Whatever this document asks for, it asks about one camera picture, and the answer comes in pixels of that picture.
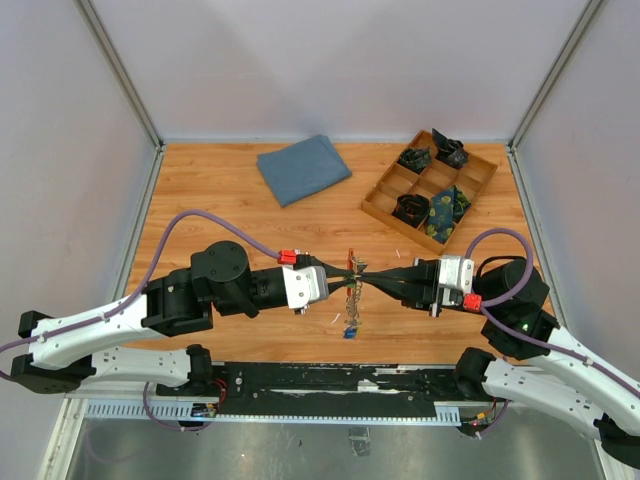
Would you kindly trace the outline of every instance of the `red wire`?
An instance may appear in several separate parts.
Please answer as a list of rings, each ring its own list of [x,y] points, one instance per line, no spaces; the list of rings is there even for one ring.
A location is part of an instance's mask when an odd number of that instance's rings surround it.
[[[224,402],[227,398],[227,388],[226,388],[226,384],[223,385],[224,380],[221,379],[215,379],[213,381],[213,383],[215,383],[216,385],[218,385],[220,387],[220,397],[218,398],[218,409],[220,409],[220,406],[222,405],[222,402]]]

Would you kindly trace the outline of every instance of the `blue towel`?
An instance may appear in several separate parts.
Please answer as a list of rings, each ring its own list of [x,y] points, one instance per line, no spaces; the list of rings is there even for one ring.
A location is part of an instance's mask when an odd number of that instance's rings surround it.
[[[277,152],[260,154],[258,168],[282,207],[351,176],[325,135],[316,135]]]

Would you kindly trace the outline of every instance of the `wooden floor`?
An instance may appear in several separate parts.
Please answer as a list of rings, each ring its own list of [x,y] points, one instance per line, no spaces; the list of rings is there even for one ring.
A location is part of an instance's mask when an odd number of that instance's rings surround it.
[[[273,250],[298,248],[337,266],[345,264],[349,247],[368,262],[370,271],[410,265],[414,257],[435,258],[358,208],[360,200],[404,145],[336,145],[353,176],[284,209],[256,167],[258,153],[282,147],[170,145],[138,247],[129,291],[148,268],[167,223],[189,208],[215,213]],[[463,254],[476,235],[492,227],[513,228],[528,237],[504,146],[483,144],[468,148],[499,168],[467,213],[469,218],[463,230],[446,252],[451,254]],[[230,238],[230,233],[207,220],[183,220],[171,235],[154,278],[189,266],[192,253]],[[249,246],[247,250],[252,268],[275,266],[273,259]],[[515,240],[499,236],[482,242],[474,259],[521,251]],[[254,319],[216,316],[213,330],[138,342],[135,346],[168,350],[200,343],[211,350],[214,360],[428,364],[455,363],[468,346],[489,349],[479,333],[484,323],[479,316],[445,311],[438,319],[430,318],[424,312],[401,307],[367,285],[360,305],[363,325],[356,340],[342,339],[346,314],[345,292],[341,290],[328,301],[312,305],[306,315],[294,316],[288,309],[280,308],[266,310]],[[341,314],[340,318],[334,322],[337,314]]]

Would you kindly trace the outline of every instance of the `white wall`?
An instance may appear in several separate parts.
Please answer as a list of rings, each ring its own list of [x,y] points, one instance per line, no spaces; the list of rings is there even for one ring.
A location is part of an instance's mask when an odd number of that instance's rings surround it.
[[[110,300],[153,149],[72,1],[2,2],[0,44],[4,344],[25,310]],[[0,478],[31,480],[61,398],[0,381],[0,402]]]
[[[585,0],[94,0],[168,139],[514,133]]]
[[[608,2],[519,148],[575,335],[640,378],[640,3]]]

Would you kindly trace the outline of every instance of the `red connector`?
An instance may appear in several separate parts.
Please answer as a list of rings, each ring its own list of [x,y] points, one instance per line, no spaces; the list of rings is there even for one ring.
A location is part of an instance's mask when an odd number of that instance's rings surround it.
[[[482,305],[482,297],[477,293],[469,293],[464,296],[462,308],[467,312],[479,312],[480,305]]]
[[[280,265],[295,265],[297,253],[295,250],[280,250],[278,252],[280,254],[280,258],[278,258],[278,263]]]

